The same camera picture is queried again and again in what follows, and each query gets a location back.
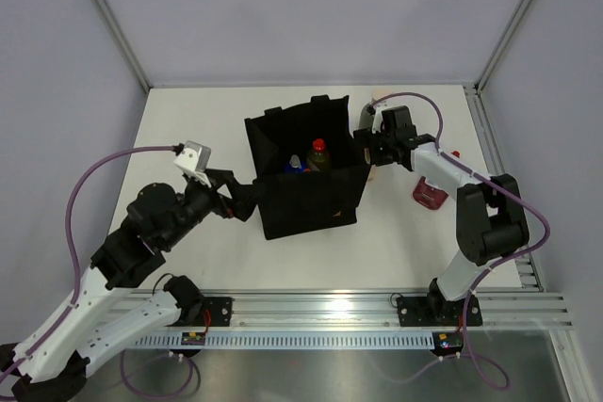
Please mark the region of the grey-green pump bottle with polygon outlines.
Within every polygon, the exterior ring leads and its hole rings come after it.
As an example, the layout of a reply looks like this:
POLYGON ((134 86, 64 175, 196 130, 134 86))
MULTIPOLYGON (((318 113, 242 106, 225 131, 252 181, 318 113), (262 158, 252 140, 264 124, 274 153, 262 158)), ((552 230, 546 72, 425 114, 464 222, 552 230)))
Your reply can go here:
POLYGON ((390 109, 392 105, 389 101, 391 90, 384 88, 372 91, 370 101, 361 109, 358 128, 370 129, 372 133, 378 133, 382 130, 383 112, 390 109))

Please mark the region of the yellow red-cap detergent bottle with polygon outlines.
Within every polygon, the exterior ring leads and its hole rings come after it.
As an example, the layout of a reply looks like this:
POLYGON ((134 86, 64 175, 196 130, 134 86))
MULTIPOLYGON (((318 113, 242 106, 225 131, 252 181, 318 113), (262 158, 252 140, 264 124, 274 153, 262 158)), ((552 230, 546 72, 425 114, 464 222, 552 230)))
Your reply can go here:
POLYGON ((331 156, 324 139, 317 138, 312 142, 312 147, 306 155, 306 167, 312 171, 330 171, 332 169, 331 156))

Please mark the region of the orange blue-pump bottle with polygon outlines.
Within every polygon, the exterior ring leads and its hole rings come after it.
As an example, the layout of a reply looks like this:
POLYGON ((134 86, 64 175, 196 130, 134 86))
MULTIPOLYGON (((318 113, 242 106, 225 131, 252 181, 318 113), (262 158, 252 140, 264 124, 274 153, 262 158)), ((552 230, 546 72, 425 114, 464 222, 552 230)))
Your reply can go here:
POLYGON ((285 164, 285 173, 304 173, 309 172, 311 169, 307 164, 297 155, 292 154, 288 162, 285 164))

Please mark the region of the dark red Fairy bottle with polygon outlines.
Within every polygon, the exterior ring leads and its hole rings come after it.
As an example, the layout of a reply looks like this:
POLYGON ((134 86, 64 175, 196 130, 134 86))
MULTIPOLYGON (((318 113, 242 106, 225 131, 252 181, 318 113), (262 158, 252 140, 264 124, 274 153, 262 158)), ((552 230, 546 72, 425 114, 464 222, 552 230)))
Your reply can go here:
POLYGON ((437 151, 414 151, 412 166, 420 176, 413 191, 416 202, 435 211, 449 197, 456 199, 460 173, 437 151))

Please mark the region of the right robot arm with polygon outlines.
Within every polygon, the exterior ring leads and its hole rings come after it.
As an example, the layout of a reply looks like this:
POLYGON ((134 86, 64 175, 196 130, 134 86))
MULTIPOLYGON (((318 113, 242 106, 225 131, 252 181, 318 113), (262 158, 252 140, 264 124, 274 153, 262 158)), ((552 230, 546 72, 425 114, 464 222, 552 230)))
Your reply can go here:
POLYGON ((436 143, 419 134, 406 106, 366 105, 356 142, 371 165, 399 164, 444 191, 456 203, 458 251, 424 296, 398 296, 403 327, 477 327, 481 308, 472 283, 498 258, 525 246, 530 233, 518 184, 508 174, 480 176, 436 143))

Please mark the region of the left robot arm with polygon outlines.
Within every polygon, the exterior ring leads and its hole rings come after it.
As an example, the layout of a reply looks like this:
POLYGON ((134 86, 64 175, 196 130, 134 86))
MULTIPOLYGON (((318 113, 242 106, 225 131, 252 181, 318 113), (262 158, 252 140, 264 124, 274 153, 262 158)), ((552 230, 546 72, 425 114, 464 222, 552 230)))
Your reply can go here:
POLYGON ((66 305, 29 338, 1 347, 1 369, 17 378, 15 401, 68 401, 105 362, 148 332, 208 320, 204 295, 186 276, 117 320, 105 314, 165 263, 171 251, 208 215, 247 220, 263 193, 240 184, 232 171, 212 169, 206 182, 187 178, 182 193, 170 185, 143 187, 127 206, 121 226, 92 255, 66 305))

